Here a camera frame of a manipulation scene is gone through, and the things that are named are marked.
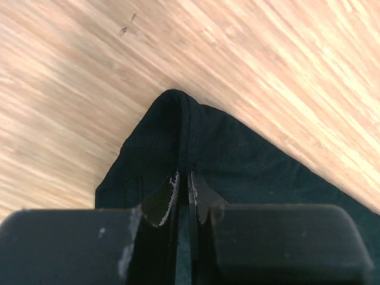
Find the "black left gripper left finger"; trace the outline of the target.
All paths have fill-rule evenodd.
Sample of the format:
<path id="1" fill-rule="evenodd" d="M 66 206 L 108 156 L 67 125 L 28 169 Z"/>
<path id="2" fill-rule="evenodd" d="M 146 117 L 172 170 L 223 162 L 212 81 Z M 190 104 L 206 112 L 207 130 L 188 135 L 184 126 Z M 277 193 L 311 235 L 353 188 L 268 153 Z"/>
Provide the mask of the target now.
<path id="1" fill-rule="evenodd" d="M 130 209 L 20 210 L 1 223 L 2 284 L 174 284 L 180 178 Z"/>

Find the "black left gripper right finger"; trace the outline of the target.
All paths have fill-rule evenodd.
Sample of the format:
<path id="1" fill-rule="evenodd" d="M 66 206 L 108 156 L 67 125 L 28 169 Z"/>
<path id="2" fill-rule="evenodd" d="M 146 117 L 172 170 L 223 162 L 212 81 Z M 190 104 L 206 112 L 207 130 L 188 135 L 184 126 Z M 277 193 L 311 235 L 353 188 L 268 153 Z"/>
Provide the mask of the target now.
<path id="1" fill-rule="evenodd" d="M 353 219 L 329 204 L 230 204 L 188 175 L 193 284 L 369 284 Z"/>

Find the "black t-shirt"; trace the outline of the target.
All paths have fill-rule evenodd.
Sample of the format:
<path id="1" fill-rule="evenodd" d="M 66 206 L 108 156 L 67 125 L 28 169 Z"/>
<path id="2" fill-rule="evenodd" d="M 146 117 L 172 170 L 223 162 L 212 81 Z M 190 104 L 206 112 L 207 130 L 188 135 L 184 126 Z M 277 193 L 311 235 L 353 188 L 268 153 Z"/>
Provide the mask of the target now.
<path id="1" fill-rule="evenodd" d="M 96 189 L 96 208 L 133 208 L 192 171 L 232 204 L 335 204 L 379 264 L 379 216 L 229 114 L 167 90 L 124 142 Z"/>

